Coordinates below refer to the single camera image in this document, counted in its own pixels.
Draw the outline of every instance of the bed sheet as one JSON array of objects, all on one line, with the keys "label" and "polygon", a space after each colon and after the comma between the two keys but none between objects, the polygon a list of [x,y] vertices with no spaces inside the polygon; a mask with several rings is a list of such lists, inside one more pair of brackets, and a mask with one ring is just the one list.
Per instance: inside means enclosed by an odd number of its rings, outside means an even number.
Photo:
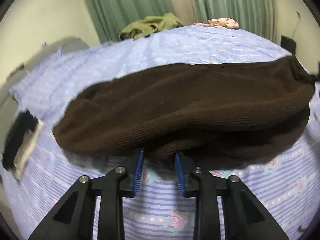
[{"label": "bed sheet", "polygon": [[[244,30],[186,26],[136,41],[62,55],[52,54],[11,89],[19,109],[45,123],[36,149],[20,182],[0,167],[4,189],[22,236],[27,239],[39,222],[81,175],[105,175],[121,158],[66,158],[52,127],[68,102],[85,87],[123,75],[170,63],[232,63],[272,61],[289,52]],[[305,132],[290,150],[270,163],[241,170],[212,171],[227,178],[235,174],[265,205],[291,240],[296,240],[313,219],[320,202],[320,99],[310,103]],[[195,199],[180,196],[175,174],[146,160],[138,196],[124,199],[126,239],[192,239]],[[93,239],[97,239],[97,201]],[[221,238],[224,239],[219,203]]]}]

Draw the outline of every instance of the crumpled green garment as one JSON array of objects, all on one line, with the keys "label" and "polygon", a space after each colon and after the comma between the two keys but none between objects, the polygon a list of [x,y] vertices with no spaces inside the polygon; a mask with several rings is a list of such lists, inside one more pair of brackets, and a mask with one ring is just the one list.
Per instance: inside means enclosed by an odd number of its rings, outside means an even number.
[{"label": "crumpled green garment", "polygon": [[127,25],[120,33],[120,39],[138,39],[152,33],[183,26],[182,21],[173,13],[163,16],[147,16],[143,20]]}]

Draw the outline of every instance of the metal screw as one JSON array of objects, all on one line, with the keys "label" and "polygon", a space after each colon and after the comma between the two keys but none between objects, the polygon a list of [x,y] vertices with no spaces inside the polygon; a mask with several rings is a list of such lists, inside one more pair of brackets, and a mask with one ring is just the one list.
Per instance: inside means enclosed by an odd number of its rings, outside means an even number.
[{"label": "metal screw", "polygon": [[236,175],[231,175],[229,178],[232,182],[238,182],[239,178]]},{"label": "metal screw", "polygon": [[117,167],[115,169],[116,173],[124,173],[125,172],[125,167]]},{"label": "metal screw", "polygon": [[88,182],[88,180],[89,180],[89,177],[88,177],[88,176],[81,176],[81,177],[79,178],[79,181],[80,181],[81,183],[86,183],[86,182]]},{"label": "metal screw", "polygon": [[195,173],[201,173],[201,172],[202,172],[201,167],[197,166],[197,167],[196,167],[196,170],[195,170]]}]

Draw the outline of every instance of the folded pink cloth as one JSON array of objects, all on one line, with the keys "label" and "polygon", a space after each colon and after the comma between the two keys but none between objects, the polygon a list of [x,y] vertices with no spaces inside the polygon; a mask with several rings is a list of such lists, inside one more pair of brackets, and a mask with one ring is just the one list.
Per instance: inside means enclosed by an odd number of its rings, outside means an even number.
[{"label": "folded pink cloth", "polygon": [[239,23],[231,18],[219,18],[208,20],[208,23],[194,23],[193,25],[200,25],[203,27],[224,27],[227,29],[239,28]]}]

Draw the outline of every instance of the brown corduroy fabric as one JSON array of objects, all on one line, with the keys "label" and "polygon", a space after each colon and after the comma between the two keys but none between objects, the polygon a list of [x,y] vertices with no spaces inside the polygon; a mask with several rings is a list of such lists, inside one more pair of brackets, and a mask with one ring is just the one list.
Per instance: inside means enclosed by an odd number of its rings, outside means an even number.
[{"label": "brown corduroy fabric", "polygon": [[85,89],[53,134],[62,149],[79,154],[144,146],[147,157],[164,163],[180,150],[254,160],[299,138],[314,90],[295,56],[164,65]]}]

